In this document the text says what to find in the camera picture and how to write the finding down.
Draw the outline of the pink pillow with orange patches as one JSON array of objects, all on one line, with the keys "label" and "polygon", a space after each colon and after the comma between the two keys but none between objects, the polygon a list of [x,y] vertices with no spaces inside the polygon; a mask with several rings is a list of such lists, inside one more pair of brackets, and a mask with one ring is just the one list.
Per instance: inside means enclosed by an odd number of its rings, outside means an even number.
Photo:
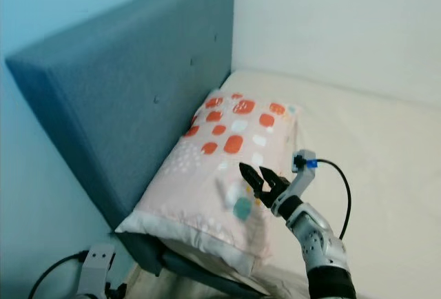
[{"label": "pink pillow with orange patches", "polygon": [[116,228],[188,245],[249,276],[271,257],[269,210],[239,165],[291,174],[300,107],[216,89]]}]

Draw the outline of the beige bed mattress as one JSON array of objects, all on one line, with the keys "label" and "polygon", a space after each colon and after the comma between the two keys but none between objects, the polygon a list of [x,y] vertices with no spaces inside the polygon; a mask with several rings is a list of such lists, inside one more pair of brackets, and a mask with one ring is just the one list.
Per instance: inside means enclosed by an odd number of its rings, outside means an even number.
[{"label": "beige bed mattress", "polygon": [[[248,70],[214,90],[300,107],[293,156],[324,161],[302,200],[343,234],[358,299],[441,299],[441,109]],[[300,246],[269,214],[271,257],[239,275],[271,299],[308,299]]]}]

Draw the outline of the blue upholstered headboard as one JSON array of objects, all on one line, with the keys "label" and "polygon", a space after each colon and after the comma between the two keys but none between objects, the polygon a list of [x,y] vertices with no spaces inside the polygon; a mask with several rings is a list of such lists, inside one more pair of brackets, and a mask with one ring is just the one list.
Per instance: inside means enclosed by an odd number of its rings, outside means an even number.
[{"label": "blue upholstered headboard", "polygon": [[132,0],[11,54],[41,126],[1,123],[2,280],[34,276],[76,234],[132,211],[190,117],[231,72],[234,0]]}]

